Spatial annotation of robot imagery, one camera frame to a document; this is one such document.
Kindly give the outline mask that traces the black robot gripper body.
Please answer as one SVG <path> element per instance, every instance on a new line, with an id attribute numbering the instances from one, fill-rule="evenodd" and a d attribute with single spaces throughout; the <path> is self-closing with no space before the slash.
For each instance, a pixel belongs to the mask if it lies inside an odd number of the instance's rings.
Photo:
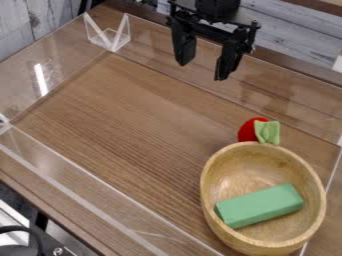
<path id="1" fill-rule="evenodd" d="M 195 36 L 219 43 L 237 37 L 242 52 L 253 51 L 261 23 L 241 9 L 241 0 L 169 0 L 169 4 L 170 26 L 178 20 L 193 27 Z"/>

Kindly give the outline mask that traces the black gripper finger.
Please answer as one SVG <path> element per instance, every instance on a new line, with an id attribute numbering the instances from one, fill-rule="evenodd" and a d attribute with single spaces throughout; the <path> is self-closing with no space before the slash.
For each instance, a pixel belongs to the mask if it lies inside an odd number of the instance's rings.
<path id="1" fill-rule="evenodd" d="M 197 36 L 193 27 L 178 20 L 171 22 L 171 31 L 175 60 L 185 66 L 195 58 Z"/>
<path id="2" fill-rule="evenodd" d="M 222 54 L 217 60 L 215 81 L 223 81 L 230 74 L 237 70 L 243 52 L 241 50 L 241 42 L 235 39 L 229 39 L 222 46 Z"/>

